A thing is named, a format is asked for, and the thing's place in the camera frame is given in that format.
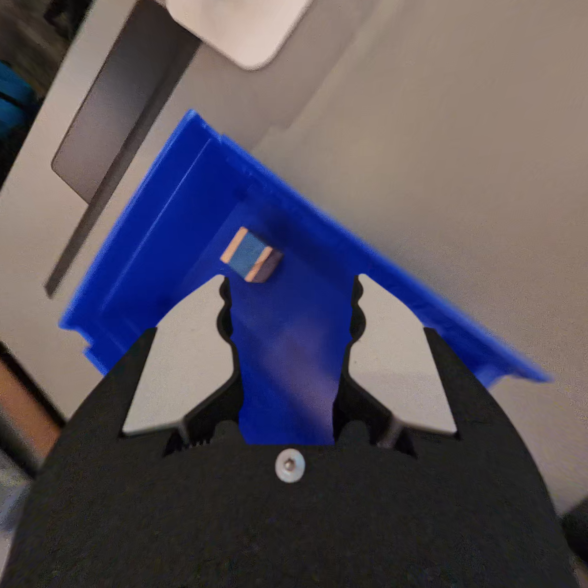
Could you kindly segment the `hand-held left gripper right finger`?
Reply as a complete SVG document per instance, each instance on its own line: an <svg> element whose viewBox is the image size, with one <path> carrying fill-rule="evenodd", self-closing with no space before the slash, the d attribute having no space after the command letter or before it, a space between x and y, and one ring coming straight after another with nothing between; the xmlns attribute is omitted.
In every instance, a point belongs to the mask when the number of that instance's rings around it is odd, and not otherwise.
<svg viewBox="0 0 588 588"><path fill-rule="evenodd" d="M351 341L333 404L337 442L352 421L364 423L369 443L413 453L408 432L453 438L458 428L420 319L366 274L352 289Z"/></svg>

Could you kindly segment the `blue plastic bin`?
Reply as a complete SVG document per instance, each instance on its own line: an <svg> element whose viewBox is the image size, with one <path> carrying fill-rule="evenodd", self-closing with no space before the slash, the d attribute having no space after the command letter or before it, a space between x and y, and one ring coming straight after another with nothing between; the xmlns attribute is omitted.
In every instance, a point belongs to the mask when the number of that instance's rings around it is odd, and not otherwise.
<svg viewBox="0 0 588 588"><path fill-rule="evenodd" d="M220 261L242 226L283 253L265 283L247 283ZM551 380L192 110L118 217L60 326L85 339L85 356L106 375L181 299L225 275L245 389L245 439L327 445L361 273L435 329L484 386L504 376Z"/></svg>

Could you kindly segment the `wooden block with blue stripe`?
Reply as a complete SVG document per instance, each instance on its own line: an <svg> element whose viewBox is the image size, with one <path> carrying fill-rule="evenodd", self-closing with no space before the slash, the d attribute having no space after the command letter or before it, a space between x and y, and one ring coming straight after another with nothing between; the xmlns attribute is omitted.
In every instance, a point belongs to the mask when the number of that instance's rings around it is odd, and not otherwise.
<svg viewBox="0 0 588 588"><path fill-rule="evenodd" d="M220 261L247 283L265 283L283 259L283 253L267 244L248 228L240 227Z"/></svg>

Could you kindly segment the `white document stand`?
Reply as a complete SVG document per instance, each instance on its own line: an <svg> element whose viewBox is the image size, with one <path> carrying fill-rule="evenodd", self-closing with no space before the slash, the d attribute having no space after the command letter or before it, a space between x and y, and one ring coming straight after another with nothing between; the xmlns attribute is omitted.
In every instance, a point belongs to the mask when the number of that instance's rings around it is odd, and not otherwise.
<svg viewBox="0 0 588 588"><path fill-rule="evenodd" d="M243 70L271 62L313 1L166 1L180 26Z"/></svg>

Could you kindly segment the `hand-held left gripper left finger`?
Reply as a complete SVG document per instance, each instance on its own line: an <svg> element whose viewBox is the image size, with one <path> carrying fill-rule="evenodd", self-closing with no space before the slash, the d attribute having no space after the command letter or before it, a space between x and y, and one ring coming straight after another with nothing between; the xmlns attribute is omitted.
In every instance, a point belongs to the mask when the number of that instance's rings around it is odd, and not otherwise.
<svg viewBox="0 0 588 588"><path fill-rule="evenodd" d="M244 390L231 306L229 279L213 276L124 354L123 437L169 432L184 447L211 443L225 430L241 438Z"/></svg>

